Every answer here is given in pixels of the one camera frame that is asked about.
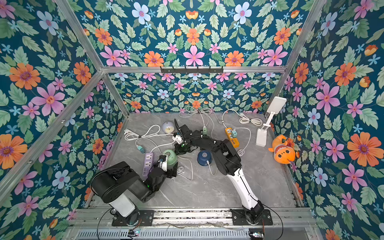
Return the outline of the green meat grinder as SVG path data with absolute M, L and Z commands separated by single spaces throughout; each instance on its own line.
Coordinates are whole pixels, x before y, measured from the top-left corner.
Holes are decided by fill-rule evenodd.
M 165 150 L 163 155 L 166 156 L 167 167 L 169 168 L 173 167 L 178 162 L 177 155 L 173 150 Z

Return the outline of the blue meat grinder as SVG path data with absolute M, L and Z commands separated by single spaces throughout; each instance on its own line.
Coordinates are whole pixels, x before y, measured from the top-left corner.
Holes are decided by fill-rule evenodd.
M 208 166 L 212 163 L 212 155 L 209 151 L 203 150 L 198 153 L 197 162 L 201 166 Z

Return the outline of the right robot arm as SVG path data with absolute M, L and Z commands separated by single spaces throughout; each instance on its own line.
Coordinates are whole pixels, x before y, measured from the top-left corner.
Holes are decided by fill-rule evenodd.
M 241 157 L 232 143 L 228 139 L 216 140 L 205 136 L 202 131 L 192 131 L 187 125 L 179 126 L 177 120 L 174 124 L 177 130 L 174 133 L 176 155 L 191 153 L 197 148 L 211 153 L 220 173 L 230 179 L 239 194 L 247 222 L 252 225 L 258 223 L 265 208 L 248 184 Z

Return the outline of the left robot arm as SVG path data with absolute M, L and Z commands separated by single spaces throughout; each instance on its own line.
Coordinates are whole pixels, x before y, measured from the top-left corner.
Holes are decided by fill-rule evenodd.
M 132 225 L 139 219 L 139 209 L 126 192 L 131 192 L 145 203 L 154 197 L 167 178 L 177 176 L 177 168 L 178 164 L 164 171 L 162 164 L 156 163 L 151 167 L 147 179 L 142 180 L 126 162 L 120 162 L 96 174 L 91 180 L 91 190 L 105 204 L 112 206 L 117 216 Z

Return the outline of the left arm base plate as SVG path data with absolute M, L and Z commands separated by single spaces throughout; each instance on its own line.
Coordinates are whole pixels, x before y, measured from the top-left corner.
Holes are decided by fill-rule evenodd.
M 113 227 L 150 227 L 154 220 L 153 210 L 135 209 L 127 217 L 123 217 L 118 211 L 114 215 Z

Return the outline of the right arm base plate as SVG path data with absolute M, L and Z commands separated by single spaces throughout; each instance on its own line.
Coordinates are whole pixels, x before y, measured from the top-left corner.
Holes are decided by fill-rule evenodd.
M 246 219 L 246 214 L 243 209 L 230 209 L 234 226 L 272 226 L 273 219 L 270 210 L 264 210 L 259 219 L 254 223 L 250 223 Z

